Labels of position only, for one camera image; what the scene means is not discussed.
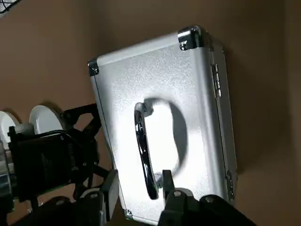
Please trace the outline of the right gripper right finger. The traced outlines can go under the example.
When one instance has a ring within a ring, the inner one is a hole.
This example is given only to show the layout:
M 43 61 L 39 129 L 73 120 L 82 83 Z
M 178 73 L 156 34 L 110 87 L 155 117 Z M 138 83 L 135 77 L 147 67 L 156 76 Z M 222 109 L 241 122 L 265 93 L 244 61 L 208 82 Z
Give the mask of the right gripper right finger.
M 172 172 L 163 170 L 164 210 L 159 226 L 254 226 L 223 198 L 210 194 L 199 200 L 174 186 Z

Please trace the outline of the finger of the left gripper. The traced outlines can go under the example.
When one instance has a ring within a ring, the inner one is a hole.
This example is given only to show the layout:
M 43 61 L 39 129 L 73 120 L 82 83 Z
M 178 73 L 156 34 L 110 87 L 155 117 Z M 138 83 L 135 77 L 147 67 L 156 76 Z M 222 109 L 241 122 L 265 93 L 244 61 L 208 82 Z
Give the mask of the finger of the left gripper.
M 94 162 L 92 165 L 83 166 L 79 173 L 75 174 L 75 178 L 72 179 L 72 182 L 75 184 L 72 195 L 74 200 L 78 200 L 85 191 L 99 187 L 92 186 L 94 174 L 102 177 L 103 179 L 106 179 L 109 171 L 98 166 L 97 162 Z
M 87 113 L 93 116 L 90 123 L 82 131 L 75 129 L 74 125 L 80 116 Z M 77 140 L 94 140 L 102 126 L 96 103 L 65 110 L 60 118 L 65 123 L 67 133 Z

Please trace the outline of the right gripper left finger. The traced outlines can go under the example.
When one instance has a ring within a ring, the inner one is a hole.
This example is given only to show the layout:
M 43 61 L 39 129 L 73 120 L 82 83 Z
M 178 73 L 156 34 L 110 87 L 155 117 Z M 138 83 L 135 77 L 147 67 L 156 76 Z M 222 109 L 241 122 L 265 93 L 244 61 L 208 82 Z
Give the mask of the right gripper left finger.
M 99 187 L 83 192 L 71 202 L 52 198 L 35 213 L 36 226 L 104 226 L 110 221 L 118 200 L 118 171 L 112 169 Z

